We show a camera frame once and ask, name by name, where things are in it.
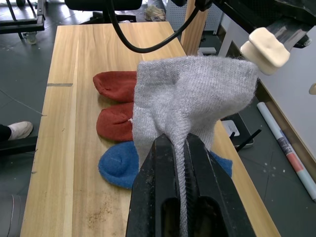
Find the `wood grain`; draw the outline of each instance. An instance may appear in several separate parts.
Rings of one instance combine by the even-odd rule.
[[[121,27],[140,47],[152,46],[173,32],[168,22]],[[131,52],[110,24],[58,27],[49,83],[72,86],[50,85],[46,90],[22,237],[125,235],[131,192],[107,183],[97,167],[114,143],[98,137],[96,120],[114,101],[98,94],[92,77],[104,71],[136,70],[142,60],[184,55],[177,39],[152,53]],[[233,181],[257,236],[279,236],[221,122],[216,124],[213,150],[234,161]]]
[[[185,20],[189,18],[195,8],[195,1],[188,0]],[[191,24],[181,35],[181,44],[187,55],[197,55],[198,46],[201,42],[201,36],[207,19],[208,10],[199,11]]]

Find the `black pants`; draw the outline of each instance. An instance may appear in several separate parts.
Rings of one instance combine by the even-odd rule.
[[[7,141],[11,136],[11,129],[0,124],[0,142]]]

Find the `white pegboard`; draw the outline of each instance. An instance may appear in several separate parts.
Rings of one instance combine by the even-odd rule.
[[[169,21],[172,29],[174,31],[178,30],[184,23],[186,16],[187,5],[179,7],[172,1],[168,1],[166,7],[166,21]],[[214,34],[217,33],[219,23],[221,22],[223,12],[214,4],[208,11],[208,16],[205,24],[205,31],[213,31]]]

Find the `black chair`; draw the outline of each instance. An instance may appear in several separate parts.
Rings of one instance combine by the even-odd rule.
[[[93,12],[90,21],[83,24],[110,23],[105,1],[107,0],[65,0],[65,4],[72,10],[79,11],[102,11]],[[116,11],[137,10],[142,5],[142,0],[113,0]],[[136,22],[134,15],[117,15],[118,21]]]

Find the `wooden post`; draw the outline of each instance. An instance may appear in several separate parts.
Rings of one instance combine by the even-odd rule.
[[[194,0],[188,0],[185,21],[193,12],[195,5]],[[181,35],[181,44],[187,55],[197,55],[198,46],[205,26],[208,10],[199,11],[191,24],[184,30]]]

